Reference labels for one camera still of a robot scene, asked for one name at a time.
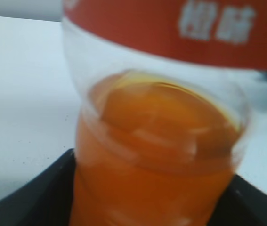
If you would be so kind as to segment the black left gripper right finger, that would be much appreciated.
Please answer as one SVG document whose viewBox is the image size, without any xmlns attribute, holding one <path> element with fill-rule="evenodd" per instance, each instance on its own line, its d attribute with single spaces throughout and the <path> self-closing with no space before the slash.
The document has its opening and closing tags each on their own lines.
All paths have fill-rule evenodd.
<svg viewBox="0 0 267 226">
<path fill-rule="evenodd" d="M 267 194 L 235 175 L 207 225 L 267 226 Z"/>
</svg>

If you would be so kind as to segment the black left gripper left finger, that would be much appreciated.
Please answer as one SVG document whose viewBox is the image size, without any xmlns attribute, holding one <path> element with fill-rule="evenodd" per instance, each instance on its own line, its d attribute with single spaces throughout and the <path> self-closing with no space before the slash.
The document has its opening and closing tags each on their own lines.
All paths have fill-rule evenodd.
<svg viewBox="0 0 267 226">
<path fill-rule="evenodd" d="M 0 226 L 67 226 L 73 201 L 74 151 L 0 200 Z"/>
</svg>

